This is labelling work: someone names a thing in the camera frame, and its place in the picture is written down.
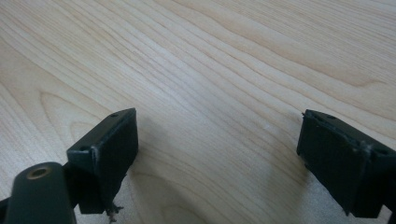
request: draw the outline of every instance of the black plastic bracket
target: black plastic bracket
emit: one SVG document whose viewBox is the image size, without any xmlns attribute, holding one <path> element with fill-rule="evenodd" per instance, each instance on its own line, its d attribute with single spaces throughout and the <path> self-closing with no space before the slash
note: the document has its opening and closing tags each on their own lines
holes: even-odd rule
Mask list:
<svg viewBox="0 0 396 224">
<path fill-rule="evenodd" d="M 35 165 L 14 180 L 11 197 L 0 202 L 0 223 L 76 223 L 82 214 L 115 221 L 113 201 L 138 151 L 136 110 L 114 113 L 67 150 L 68 163 Z"/>
<path fill-rule="evenodd" d="M 333 116 L 306 110 L 297 153 L 346 214 L 395 212 L 396 152 Z"/>
</svg>

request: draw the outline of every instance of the light wood surface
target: light wood surface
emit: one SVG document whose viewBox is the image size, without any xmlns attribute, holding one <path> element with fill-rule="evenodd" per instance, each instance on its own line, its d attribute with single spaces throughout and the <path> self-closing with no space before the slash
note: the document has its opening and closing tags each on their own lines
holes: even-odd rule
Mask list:
<svg viewBox="0 0 396 224">
<path fill-rule="evenodd" d="M 0 199 L 135 107 L 118 223 L 388 220 L 346 217 L 295 149 L 307 108 L 396 148 L 395 1 L 3 0 L 0 37 Z"/>
</svg>

